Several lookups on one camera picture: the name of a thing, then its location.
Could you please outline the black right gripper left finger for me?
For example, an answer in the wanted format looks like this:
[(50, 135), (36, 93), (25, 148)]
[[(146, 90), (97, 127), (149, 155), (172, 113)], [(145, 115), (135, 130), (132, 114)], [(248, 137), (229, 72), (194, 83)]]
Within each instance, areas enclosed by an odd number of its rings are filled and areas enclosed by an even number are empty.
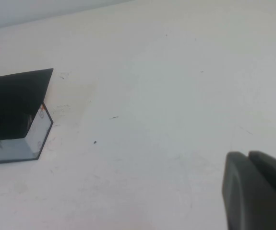
[(227, 154), (222, 197), (229, 230), (276, 230), (276, 190), (248, 155)]

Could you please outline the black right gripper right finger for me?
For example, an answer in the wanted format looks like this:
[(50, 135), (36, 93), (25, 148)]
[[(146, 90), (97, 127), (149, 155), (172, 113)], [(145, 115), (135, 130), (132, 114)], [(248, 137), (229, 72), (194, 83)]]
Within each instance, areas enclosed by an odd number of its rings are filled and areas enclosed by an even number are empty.
[(261, 151), (250, 151), (248, 158), (264, 179), (276, 190), (276, 158)]

